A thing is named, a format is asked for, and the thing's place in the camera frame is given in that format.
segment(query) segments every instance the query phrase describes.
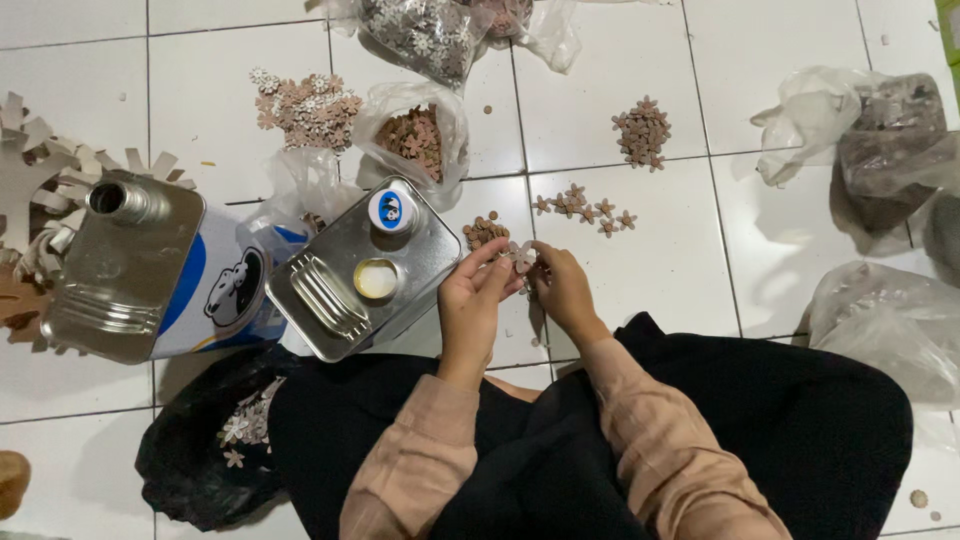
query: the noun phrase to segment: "tin can spout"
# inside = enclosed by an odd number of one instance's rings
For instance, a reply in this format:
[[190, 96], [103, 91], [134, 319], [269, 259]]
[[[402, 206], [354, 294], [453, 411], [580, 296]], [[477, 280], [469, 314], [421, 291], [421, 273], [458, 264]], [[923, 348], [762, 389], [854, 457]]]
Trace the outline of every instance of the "tin can spout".
[[158, 221], [170, 212], [170, 204], [159, 190], [114, 179], [94, 185], [86, 195], [86, 205], [93, 214], [108, 217], [118, 225]]

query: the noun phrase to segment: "left hand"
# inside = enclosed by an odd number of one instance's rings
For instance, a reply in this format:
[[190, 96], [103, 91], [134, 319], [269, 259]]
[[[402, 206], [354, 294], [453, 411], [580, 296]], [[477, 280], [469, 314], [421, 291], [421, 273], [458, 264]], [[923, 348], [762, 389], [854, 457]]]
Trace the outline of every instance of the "left hand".
[[497, 305], [523, 287], [508, 258], [481, 268], [507, 247], [503, 236], [484, 244], [460, 262], [437, 293], [444, 341], [437, 378], [464, 390], [480, 388], [496, 339]]

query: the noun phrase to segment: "white glue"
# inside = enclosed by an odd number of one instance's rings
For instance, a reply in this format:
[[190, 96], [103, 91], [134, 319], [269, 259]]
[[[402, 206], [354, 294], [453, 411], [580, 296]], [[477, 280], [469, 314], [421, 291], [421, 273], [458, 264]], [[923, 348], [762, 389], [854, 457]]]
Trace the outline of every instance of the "white glue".
[[367, 298], [383, 298], [396, 289], [396, 270], [386, 259], [369, 259], [361, 263], [355, 284]]

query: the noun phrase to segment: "white tile floor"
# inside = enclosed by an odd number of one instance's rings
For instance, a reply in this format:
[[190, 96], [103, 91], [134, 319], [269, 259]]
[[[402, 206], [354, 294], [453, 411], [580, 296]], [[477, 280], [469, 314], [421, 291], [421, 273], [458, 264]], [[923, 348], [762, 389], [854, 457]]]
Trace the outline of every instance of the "white tile floor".
[[[146, 0], [0, 2], [0, 92], [24, 95], [59, 134], [116, 157], [128, 146], [177, 155], [210, 204], [265, 198], [271, 188], [261, 164], [282, 133], [256, 128], [250, 68], [291, 78], [332, 68], [362, 97], [377, 83], [421, 80], [356, 37], [326, 32], [323, 13], [306, 12], [302, 0], [152, 0], [149, 9]], [[950, 127], [960, 129], [931, 18], [933, 0], [581, 4], [574, 22], [584, 49], [569, 75], [516, 47], [491, 50], [474, 66], [464, 103], [476, 180], [438, 210], [457, 230], [495, 209], [514, 238], [571, 250], [611, 328], [646, 309], [667, 331], [803, 344], [789, 336], [803, 331], [806, 304], [830, 268], [868, 258], [931, 276], [938, 269], [925, 256], [919, 221], [911, 221], [912, 238], [906, 228], [881, 239], [860, 231], [828, 168], [806, 169], [784, 189], [763, 185], [754, 172], [760, 131], [750, 117], [777, 103], [791, 70], [823, 63], [929, 72]], [[674, 126], [663, 149], [671, 161], [654, 175], [619, 164], [609, 120], [644, 94], [660, 99]], [[366, 186], [379, 174], [355, 149], [341, 169]], [[608, 240], [595, 226], [531, 215], [531, 196], [570, 182], [586, 185], [591, 201], [608, 197], [617, 213], [636, 214], [636, 231]], [[574, 365], [556, 326], [531, 323], [541, 317], [521, 297], [501, 306], [497, 377], [543, 388]], [[391, 349], [438, 353], [436, 311]], [[201, 536], [155, 519], [139, 497], [132, 463], [151, 408], [216, 358], [123, 366], [31, 355], [0, 341], [0, 448], [23, 452], [35, 470], [22, 509], [0, 529], [75, 540], [305, 537], [289, 504], [246, 528]], [[917, 424], [913, 462], [884, 533], [960, 538], [956, 429], [948, 414], [918, 415]], [[909, 503], [914, 489], [927, 493], [928, 508]]]

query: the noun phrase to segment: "white bottle cap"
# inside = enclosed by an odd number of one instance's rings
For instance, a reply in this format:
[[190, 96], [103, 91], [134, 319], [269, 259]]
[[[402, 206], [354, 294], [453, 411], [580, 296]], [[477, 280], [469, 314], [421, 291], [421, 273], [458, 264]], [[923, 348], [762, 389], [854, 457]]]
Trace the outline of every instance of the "white bottle cap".
[[367, 212], [380, 231], [402, 233], [417, 219], [417, 203], [399, 189], [381, 189], [371, 197]]

